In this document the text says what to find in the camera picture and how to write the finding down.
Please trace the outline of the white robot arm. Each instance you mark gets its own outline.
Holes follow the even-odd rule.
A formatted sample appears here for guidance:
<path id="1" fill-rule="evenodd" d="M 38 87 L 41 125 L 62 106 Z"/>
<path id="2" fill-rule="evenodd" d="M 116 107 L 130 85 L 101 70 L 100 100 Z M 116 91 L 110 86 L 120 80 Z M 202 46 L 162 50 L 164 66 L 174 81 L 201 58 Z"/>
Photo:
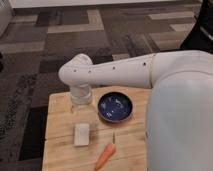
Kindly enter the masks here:
<path id="1" fill-rule="evenodd" d="M 58 75 L 71 88 L 102 84 L 149 89 L 148 171 L 213 171 L 213 54 L 161 52 L 96 65 L 78 54 Z"/>

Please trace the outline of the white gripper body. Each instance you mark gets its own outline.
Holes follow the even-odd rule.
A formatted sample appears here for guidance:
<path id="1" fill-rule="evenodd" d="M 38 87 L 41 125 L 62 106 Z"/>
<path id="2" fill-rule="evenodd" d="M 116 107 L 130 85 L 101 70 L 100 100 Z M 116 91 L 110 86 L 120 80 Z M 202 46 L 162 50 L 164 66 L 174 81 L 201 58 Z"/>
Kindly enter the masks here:
<path id="1" fill-rule="evenodd" d="M 93 100 L 92 88 L 89 84 L 72 86 L 70 88 L 72 112 L 77 113 L 79 109 L 90 105 Z"/>

